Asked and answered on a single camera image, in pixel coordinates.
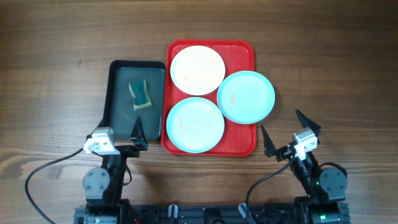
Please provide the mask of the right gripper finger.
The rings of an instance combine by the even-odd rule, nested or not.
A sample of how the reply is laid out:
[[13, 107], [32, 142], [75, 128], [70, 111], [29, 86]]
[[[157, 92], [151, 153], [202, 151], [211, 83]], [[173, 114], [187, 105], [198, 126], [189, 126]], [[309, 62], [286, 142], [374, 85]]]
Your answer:
[[301, 125], [303, 128], [310, 128], [316, 136], [318, 136], [321, 133], [321, 126], [312, 121], [310, 118], [306, 117], [300, 110], [296, 109], [295, 113], [298, 117], [298, 120], [300, 121]]
[[264, 154], [267, 157], [275, 156], [276, 148], [263, 125], [261, 125], [261, 132], [264, 139]]

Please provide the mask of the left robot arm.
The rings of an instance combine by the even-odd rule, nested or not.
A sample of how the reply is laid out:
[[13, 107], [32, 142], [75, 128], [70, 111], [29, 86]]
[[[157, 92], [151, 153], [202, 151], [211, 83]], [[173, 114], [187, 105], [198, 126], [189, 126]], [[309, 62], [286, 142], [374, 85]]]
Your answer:
[[102, 157], [100, 167], [89, 170], [83, 178], [86, 207], [75, 211], [74, 223], [139, 223], [140, 218], [128, 199], [122, 199], [124, 175], [129, 172], [127, 158], [139, 157], [148, 149], [141, 117], [137, 117], [130, 137], [115, 145], [110, 127], [96, 128], [86, 140], [83, 150]]

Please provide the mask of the green and yellow sponge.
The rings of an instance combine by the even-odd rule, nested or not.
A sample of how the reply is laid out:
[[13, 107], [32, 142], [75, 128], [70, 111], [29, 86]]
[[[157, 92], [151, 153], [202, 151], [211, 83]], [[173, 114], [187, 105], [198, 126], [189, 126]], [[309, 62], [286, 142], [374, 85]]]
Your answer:
[[152, 106], [152, 102], [147, 90], [147, 83], [144, 79], [130, 82], [129, 91], [134, 98], [134, 110], [140, 110]]

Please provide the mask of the light blue plate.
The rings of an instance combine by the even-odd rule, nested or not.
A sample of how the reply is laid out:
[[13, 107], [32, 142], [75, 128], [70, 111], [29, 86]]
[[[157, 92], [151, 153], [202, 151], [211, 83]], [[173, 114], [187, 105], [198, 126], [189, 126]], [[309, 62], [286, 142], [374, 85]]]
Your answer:
[[238, 124], [254, 124], [263, 120], [275, 104], [271, 82], [254, 71], [229, 75], [218, 88], [216, 97], [222, 114]]
[[224, 134], [220, 109], [210, 100], [190, 97], [179, 101], [166, 119], [171, 142], [183, 152], [198, 154], [214, 148]]

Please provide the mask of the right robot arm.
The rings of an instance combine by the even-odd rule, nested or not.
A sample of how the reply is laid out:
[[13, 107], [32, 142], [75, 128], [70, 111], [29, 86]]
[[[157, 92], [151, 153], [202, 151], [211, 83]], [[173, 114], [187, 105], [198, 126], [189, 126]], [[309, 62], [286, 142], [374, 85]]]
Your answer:
[[269, 179], [290, 169], [302, 185], [306, 196], [296, 197], [293, 203], [273, 203], [264, 206], [265, 223], [348, 223], [350, 217], [346, 198], [348, 173], [333, 162], [319, 164], [313, 150], [320, 144], [322, 127], [300, 110], [295, 110], [303, 129], [293, 134], [292, 142], [276, 148], [265, 128], [264, 154], [287, 164]]

